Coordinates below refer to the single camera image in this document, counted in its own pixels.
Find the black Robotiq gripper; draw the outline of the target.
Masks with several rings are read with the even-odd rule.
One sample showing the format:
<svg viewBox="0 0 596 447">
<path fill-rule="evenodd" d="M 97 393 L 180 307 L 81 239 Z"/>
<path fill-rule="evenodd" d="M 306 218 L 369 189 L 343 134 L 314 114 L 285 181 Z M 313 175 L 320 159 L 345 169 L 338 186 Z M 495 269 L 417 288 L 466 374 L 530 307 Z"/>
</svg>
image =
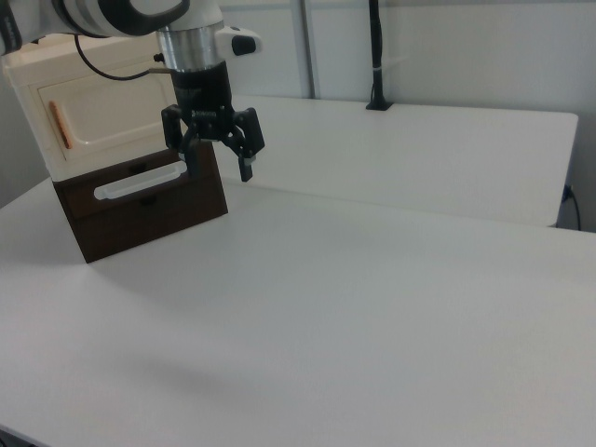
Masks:
<svg viewBox="0 0 596 447">
<path fill-rule="evenodd" d="M 247 183 L 251 165 L 265 147 L 264 135 L 254 108 L 234 111 L 226 62 L 199 71 L 172 71 L 170 77 L 176 104 L 161 111 L 167 148 L 179 155 L 190 177 L 197 177 L 199 138 L 224 141 L 237 156 L 240 180 Z"/>
</svg>

